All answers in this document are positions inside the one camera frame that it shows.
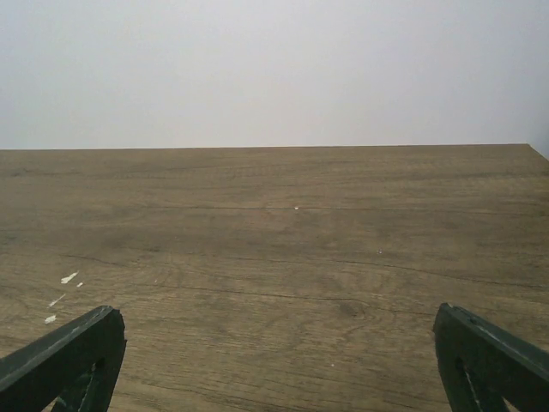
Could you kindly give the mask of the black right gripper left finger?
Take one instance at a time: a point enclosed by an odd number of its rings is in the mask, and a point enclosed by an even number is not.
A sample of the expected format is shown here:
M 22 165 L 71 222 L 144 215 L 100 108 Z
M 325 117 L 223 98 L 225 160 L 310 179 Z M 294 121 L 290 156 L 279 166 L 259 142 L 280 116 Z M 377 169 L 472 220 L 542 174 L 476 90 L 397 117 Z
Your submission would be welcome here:
M 49 332 L 1 359 L 1 410 L 107 411 L 126 343 L 111 306 Z

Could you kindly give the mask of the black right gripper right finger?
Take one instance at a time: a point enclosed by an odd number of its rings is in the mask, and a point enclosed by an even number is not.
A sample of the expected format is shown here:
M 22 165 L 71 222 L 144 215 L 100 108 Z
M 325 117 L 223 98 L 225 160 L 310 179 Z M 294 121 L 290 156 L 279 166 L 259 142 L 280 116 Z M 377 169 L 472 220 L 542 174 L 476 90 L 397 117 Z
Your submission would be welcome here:
M 440 305 L 437 366 L 453 411 L 548 410 L 548 353 L 476 314 Z

